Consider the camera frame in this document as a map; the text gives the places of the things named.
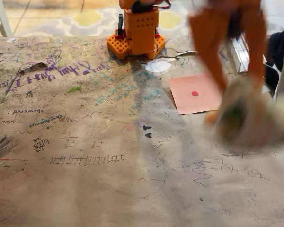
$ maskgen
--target green marker mark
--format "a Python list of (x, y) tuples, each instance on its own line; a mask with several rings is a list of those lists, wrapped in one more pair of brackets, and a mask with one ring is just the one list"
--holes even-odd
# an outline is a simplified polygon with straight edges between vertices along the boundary
[(69, 89), (67, 91), (67, 93), (75, 92), (75, 91), (80, 91), (81, 92), (81, 90), (82, 90), (82, 86), (81, 85), (80, 86), (75, 86), (75, 87), (72, 87), (71, 89)]

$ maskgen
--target orange plastic block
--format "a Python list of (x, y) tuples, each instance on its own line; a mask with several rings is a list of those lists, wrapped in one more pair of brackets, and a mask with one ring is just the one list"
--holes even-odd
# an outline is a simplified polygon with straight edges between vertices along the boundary
[(158, 9), (145, 13), (124, 10), (126, 37), (130, 39), (131, 54), (145, 54), (154, 50), (155, 29), (159, 23)]
[(156, 38), (156, 43), (158, 50), (156, 52), (153, 52), (156, 50), (156, 45), (154, 45), (153, 51), (145, 54), (148, 59), (154, 59), (165, 47), (165, 39), (161, 35)]
[(107, 46), (118, 59), (124, 59), (129, 54), (129, 41), (126, 37), (116, 38), (115, 32), (107, 38)]

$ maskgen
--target paper-covered table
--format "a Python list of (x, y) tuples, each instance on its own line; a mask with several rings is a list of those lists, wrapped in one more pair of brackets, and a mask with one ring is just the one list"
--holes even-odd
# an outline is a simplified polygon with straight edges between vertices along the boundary
[(242, 156), (178, 115), (168, 79), (204, 73), (188, 43), (146, 62), (0, 38), (0, 227), (284, 226), (284, 147)]

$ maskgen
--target drawn heart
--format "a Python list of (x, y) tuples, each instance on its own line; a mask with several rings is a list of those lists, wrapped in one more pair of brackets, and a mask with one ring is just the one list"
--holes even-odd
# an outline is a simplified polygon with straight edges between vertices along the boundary
[(147, 133), (145, 136), (146, 136), (147, 138), (152, 138), (152, 137), (151, 137), (151, 132), (150, 132), (150, 133)]

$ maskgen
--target chair leg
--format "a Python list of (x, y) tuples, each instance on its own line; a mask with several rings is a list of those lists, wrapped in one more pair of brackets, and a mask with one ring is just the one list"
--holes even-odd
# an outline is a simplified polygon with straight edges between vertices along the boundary
[(0, 31), (4, 37), (13, 37), (13, 33), (10, 29), (8, 19), (5, 14), (4, 10), (4, 5), (3, 1), (0, 0), (0, 20), (1, 20), (1, 25), (0, 25)]

